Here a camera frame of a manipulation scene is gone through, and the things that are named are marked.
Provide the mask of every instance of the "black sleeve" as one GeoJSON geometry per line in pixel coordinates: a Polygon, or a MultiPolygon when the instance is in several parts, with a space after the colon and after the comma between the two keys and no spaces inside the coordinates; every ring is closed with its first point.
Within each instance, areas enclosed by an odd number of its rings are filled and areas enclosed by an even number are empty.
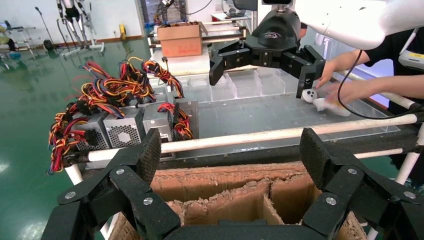
{"type": "Polygon", "coordinates": [[[372,67],[376,62],[384,59],[391,59],[393,55],[393,36],[386,36],[382,44],[374,49],[364,50],[368,55],[369,61],[365,66],[372,67]]]}

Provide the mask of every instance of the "wire bundle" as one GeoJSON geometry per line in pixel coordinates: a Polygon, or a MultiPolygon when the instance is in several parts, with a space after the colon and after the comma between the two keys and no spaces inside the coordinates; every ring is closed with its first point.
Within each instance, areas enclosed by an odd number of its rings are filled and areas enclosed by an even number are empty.
{"type": "Polygon", "coordinates": [[[71,130],[74,125],[86,124],[88,118],[80,117],[71,120],[69,123],[67,119],[64,119],[66,113],[58,113],[56,115],[56,123],[51,126],[50,134],[48,137],[49,145],[51,149],[51,164],[47,170],[48,175],[53,173],[62,172],[64,169],[64,163],[62,161],[73,145],[84,141],[86,142],[86,132],[84,130],[71,130]]]}
{"type": "Polygon", "coordinates": [[[76,97],[76,101],[70,102],[66,111],[56,114],[54,118],[55,123],[51,125],[48,137],[51,164],[47,174],[52,175],[63,170],[63,158],[72,152],[76,144],[85,142],[91,146],[97,145],[94,131],[71,130],[73,126],[86,124],[88,121],[88,118],[84,117],[75,118],[75,114],[91,116],[106,111],[122,119],[125,114],[120,107],[127,106],[131,100],[136,99],[139,104],[156,101],[147,73],[136,69],[129,62],[133,58],[142,61],[131,57],[120,62],[119,78],[112,77],[93,61],[80,66],[81,69],[92,73],[94,78],[89,78],[91,81],[81,86],[81,95],[76,97]]]}
{"type": "Polygon", "coordinates": [[[162,60],[166,63],[166,69],[163,69],[158,62],[152,60],[144,61],[141,64],[142,69],[146,73],[158,77],[162,82],[170,86],[172,91],[175,88],[178,97],[184,98],[183,86],[181,85],[181,82],[169,72],[167,58],[164,57],[162,60]]]}
{"type": "MultiPolygon", "coordinates": [[[[171,103],[162,103],[157,111],[159,113],[171,112],[175,114],[175,105],[171,103]]],[[[173,129],[181,136],[183,140],[193,139],[193,133],[190,130],[190,117],[182,110],[178,109],[178,123],[173,126],[173,129]]]]}

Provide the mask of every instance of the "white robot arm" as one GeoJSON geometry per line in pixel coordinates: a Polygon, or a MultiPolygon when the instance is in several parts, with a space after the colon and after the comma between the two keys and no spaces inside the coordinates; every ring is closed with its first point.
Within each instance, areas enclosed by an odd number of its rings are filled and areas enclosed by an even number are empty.
{"type": "Polygon", "coordinates": [[[296,0],[300,20],[353,48],[378,47],[387,35],[424,27],[424,0],[296,0]]]}

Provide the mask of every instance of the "open cardboard box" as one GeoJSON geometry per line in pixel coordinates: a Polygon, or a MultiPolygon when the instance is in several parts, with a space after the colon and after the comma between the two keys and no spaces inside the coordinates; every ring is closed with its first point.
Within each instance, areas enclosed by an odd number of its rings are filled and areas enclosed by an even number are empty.
{"type": "MultiPolygon", "coordinates": [[[[270,225],[301,224],[320,194],[300,162],[159,170],[151,187],[179,215],[182,226],[261,219],[270,225]]],[[[131,236],[128,225],[113,232],[131,236]]],[[[139,239],[118,236],[109,239],[139,239]]],[[[337,239],[366,239],[353,213],[337,239]]]]}
{"type": "Polygon", "coordinates": [[[202,55],[202,31],[208,34],[206,27],[199,22],[180,22],[157,29],[164,57],[185,57],[202,55]]]}

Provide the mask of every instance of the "human hand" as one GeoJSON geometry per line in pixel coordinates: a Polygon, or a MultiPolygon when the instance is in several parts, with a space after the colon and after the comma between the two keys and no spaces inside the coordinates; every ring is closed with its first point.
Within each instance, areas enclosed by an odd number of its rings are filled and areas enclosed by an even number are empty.
{"type": "Polygon", "coordinates": [[[336,67],[331,61],[327,61],[324,66],[324,70],[322,71],[322,75],[317,80],[319,81],[316,85],[316,88],[321,88],[324,84],[328,83],[330,79],[333,77],[333,73],[336,70],[336,67]]]}
{"type": "MultiPolygon", "coordinates": [[[[340,83],[334,83],[328,86],[325,90],[328,92],[327,99],[330,102],[338,102],[338,91],[340,83]]],[[[349,104],[355,100],[369,98],[377,94],[373,81],[352,81],[345,82],[341,86],[340,100],[344,104],[349,104]]]]}

